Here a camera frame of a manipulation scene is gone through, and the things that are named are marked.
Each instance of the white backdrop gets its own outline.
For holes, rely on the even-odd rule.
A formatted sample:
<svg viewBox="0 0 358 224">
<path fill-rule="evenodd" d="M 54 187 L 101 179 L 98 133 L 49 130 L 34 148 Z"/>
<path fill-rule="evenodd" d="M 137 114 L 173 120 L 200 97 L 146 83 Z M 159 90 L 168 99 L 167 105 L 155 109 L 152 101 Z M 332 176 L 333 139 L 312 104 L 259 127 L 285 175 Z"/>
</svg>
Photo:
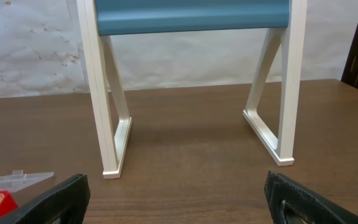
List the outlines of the white backdrop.
<svg viewBox="0 0 358 224">
<path fill-rule="evenodd" d="M 0 0 L 0 97 L 89 90 L 77 18 L 75 0 Z M 357 21 L 358 0 L 308 1 L 302 80 L 340 79 Z M 124 88 L 138 90 L 251 83 L 265 32 L 112 39 Z M 268 81 L 281 79 L 280 54 Z"/>
</svg>

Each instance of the clear plastic object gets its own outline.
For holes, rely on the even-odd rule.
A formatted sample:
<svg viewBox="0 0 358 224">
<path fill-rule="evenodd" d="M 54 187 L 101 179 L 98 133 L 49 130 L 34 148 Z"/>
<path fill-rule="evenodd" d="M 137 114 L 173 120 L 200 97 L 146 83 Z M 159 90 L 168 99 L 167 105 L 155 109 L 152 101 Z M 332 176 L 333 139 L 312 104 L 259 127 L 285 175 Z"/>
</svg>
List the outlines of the clear plastic object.
<svg viewBox="0 0 358 224">
<path fill-rule="evenodd" d="M 18 190 L 22 190 L 51 176 L 53 176 L 53 172 L 23 174 L 23 170 L 14 170 L 12 175 L 0 177 L 0 189 L 9 192 L 17 192 Z"/>
</svg>

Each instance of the blue board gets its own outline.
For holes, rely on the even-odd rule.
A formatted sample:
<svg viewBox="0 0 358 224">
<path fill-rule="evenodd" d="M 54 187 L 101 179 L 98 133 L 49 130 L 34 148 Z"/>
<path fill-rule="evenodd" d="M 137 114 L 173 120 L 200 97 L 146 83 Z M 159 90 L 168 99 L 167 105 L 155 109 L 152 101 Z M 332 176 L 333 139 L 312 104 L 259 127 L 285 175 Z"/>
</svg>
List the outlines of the blue board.
<svg viewBox="0 0 358 224">
<path fill-rule="evenodd" d="M 95 0 L 99 35 L 287 27 L 289 0 Z"/>
</svg>

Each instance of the white frame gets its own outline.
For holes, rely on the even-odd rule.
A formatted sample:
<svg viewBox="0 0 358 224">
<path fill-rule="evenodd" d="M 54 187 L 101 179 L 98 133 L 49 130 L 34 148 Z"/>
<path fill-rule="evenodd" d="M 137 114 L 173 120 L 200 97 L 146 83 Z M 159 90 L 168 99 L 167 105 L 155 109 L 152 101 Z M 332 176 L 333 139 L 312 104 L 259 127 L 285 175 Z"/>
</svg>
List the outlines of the white frame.
<svg viewBox="0 0 358 224">
<path fill-rule="evenodd" d="M 103 176 L 105 179 L 119 178 L 132 118 L 129 116 L 125 94 L 122 90 L 111 39 L 109 36 L 99 36 L 94 1 L 77 0 L 77 6 L 86 71 L 88 72 L 93 113 L 104 168 Z M 113 135 L 111 121 L 108 83 L 119 117 L 115 135 Z"/>
<path fill-rule="evenodd" d="M 269 29 L 266 34 L 256 76 L 243 115 L 278 166 L 293 164 L 296 111 L 305 37 L 307 0 L 290 0 L 290 20 L 285 29 Z M 278 138 L 257 113 L 260 96 L 270 67 L 282 45 L 282 94 Z"/>
<path fill-rule="evenodd" d="M 132 119 L 114 59 L 110 36 L 100 37 L 94 0 L 77 0 L 81 35 L 91 91 L 93 113 L 98 132 L 105 179 L 119 178 Z M 243 115 L 279 166 L 293 164 L 296 111 L 306 23 L 306 0 L 290 0 L 287 28 L 267 31 L 257 74 Z M 283 75 L 278 138 L 257 114 L 257 105 L 270 67 L 282 45 Z M 119 124 L 113 137 L 108 84 L 116 104 Z"/>
</svg>

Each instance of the wooden table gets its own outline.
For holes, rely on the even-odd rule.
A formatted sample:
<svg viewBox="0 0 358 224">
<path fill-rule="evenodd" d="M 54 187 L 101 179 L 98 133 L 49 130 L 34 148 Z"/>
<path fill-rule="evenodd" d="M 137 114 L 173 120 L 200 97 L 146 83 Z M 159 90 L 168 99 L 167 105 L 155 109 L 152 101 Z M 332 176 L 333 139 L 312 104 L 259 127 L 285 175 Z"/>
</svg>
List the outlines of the wooden table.
<svg viewBox="0 0 358 224">
<path fill-rule="evenodd" d="M 249 89 L 127 91 L 134 123 L 116 180 L 101 175 L 89 94 L 0 99 L 0 175 L 55 172 L 14 194 L 22 205 L 87 174 L 84 223 L 271 223 L 268 170 L 358 215 L 358 90 L 337 80 L 301 82 L 295 163 L 277 167 L 242 116 Z M 269 83 L 259 113 L 275 134 L 279 109 L 280 83 Z"/>
</svg>

